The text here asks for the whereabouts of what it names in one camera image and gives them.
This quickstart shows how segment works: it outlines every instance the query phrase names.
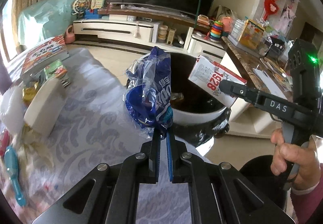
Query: drawer handle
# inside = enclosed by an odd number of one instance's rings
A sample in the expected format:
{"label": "drawer handle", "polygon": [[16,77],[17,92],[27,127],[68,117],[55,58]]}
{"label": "drawer handle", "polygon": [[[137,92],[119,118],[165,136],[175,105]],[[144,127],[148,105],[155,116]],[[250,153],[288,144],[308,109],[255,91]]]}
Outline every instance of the drawer handle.
{"label": "drawer handle", "polygon": [[106,30],[106,29],[93,29],[93,28],[82,28],[81,31],[106,31],[106,32],[118,32],[118,33],[126,33],[131,34],[130,31],[119,31],[119,30]]}

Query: wrapper inside trash can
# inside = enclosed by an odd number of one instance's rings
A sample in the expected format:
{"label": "wrapper inside trash can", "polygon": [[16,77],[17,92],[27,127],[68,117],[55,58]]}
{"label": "wrapper inside trash can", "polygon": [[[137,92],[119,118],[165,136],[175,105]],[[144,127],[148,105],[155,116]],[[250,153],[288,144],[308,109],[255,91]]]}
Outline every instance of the wrapper inside trash can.
{"label": "wrapper inside trash can", "polygon": [[141,128],[166,131],[173,121],[170,54],[155,46],[148,57],[136,61],[126,74],[130,86],[125,104],[132,118]]}

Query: pink clothing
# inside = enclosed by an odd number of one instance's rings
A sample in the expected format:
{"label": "pink clothing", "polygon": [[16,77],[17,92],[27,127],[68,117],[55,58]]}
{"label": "pink clothing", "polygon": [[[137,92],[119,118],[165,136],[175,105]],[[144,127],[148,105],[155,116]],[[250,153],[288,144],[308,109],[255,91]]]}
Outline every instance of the pink clothing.
{"label": "pink clothing", "polygon": [[323,199],[323,164],[321,164],[321,172],[320,182],[311,193],[295,195],[291,192],[290,194],[299,224],[305,224],[309,220]]}

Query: metal bolt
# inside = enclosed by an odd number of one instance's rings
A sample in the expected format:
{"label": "metal bolt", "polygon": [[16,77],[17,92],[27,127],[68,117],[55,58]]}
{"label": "metal bolt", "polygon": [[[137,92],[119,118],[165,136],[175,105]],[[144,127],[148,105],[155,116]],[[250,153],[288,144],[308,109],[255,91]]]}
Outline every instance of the metal bolt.
{"label": "metal bolt", "polygon": [[144,159],[146,157],[146,154],[145,153],[137,153],[136,154],[136,158],[137,159]]}
{"label": "metal bolt", "polygon": [[182,154],[182,157],[185,159],[190,159],[192,157],[192,154],[190,152],[184,152]]}
{"label": "metal bolt", "polygon": [[102,163],[102,164],[98,165],[98,170],[99,171],[105,171],[107,169],[108,169],[108,165],[105,164],[105,163]]}
{"label": "metal bolt", "polygon": [[228,162],[223,162],[223,163],[221,163],[221,167],[222,167],[222,169],[228,170],[231,168],[231,164]]}

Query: paper box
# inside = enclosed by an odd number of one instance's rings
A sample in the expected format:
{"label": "paper box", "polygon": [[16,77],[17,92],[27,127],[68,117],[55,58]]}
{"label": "paper box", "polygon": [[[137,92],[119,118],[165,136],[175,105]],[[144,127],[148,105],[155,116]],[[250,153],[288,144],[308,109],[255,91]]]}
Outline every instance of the paper box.
{"label": "paper box", "polygon": [[219,83],[222,80],[229,80],[245,85],[247,81],[221,64],[200,55],[188,79],[198,87],[208,92],[226,107],[230,108],[237,97],[226,95],[219,90]]}

